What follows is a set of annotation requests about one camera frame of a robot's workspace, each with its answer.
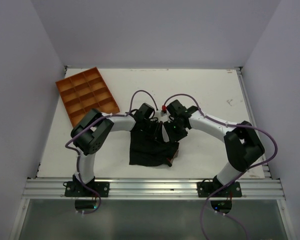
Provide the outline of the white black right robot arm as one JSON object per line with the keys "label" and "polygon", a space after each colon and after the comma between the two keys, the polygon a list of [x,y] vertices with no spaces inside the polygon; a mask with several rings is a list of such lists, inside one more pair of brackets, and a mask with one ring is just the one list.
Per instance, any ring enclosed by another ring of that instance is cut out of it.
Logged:
{"label": "white black right robot arm", "polygon": [[225,196],[231,190],[229,182],[248,170],[265,153],[260,138],[248,121],[227,123],[208,116],[197,106],[186,108],[178,100],[163,105],[162,112],[169,118],[162,127],[164,140],[179,142],[188,135],[187,130],[194,129],[224,143],[228,163],[211,182],[204,180],[200,184],[208,193]]}

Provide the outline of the black striped underwear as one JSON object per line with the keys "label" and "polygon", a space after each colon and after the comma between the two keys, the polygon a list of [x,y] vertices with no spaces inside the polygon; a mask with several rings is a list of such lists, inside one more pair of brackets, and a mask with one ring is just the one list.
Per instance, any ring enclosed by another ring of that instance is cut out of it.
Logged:
{"label": "black striped underwear", "polygon": [[165,142],[162,133],[163,126],[146,132],[133,129],[130,132],[129,164],[144,167],[171,167],[179,151],[178,142]]}

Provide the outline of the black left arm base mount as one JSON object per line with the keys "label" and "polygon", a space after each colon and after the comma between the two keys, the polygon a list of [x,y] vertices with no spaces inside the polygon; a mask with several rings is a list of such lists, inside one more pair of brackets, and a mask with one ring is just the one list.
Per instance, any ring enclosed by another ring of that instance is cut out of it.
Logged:
{"label": "black left arm base mount", "polygon": [[62,184],[65,187],[65,197],[98,197],[107,198],[110,191],[110,183],[108,181],[95,181],[93,178],[85,186],[73,176],[71,181]]}

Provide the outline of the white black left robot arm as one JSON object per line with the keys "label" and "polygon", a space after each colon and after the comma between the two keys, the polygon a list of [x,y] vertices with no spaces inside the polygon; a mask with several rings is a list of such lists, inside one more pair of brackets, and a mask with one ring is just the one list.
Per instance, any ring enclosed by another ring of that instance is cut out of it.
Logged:
{"label": "white black left robot arm", "polygon": [[77,152],[76,190],[82,196],[93,193],[95,179],[94,163],[96,152],[103,146],[111,132],[143,131],[155,139],[162,140],[163,123],[152,117],[156,111],[144,103],[134,113],[110,114],[91,109],[70,132],[71,140],[66,148]]}

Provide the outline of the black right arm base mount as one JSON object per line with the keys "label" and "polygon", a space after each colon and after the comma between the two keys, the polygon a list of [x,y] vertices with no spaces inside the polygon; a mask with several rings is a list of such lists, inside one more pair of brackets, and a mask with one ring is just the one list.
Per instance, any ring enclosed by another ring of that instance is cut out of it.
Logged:
{"label": "black right arm base mount", "polygon": [[197,195],[199,198],[241,198],[243,196],[241,185],[235,181],[231,184],[221,186],[217,180],[204,179],[196,183]]}

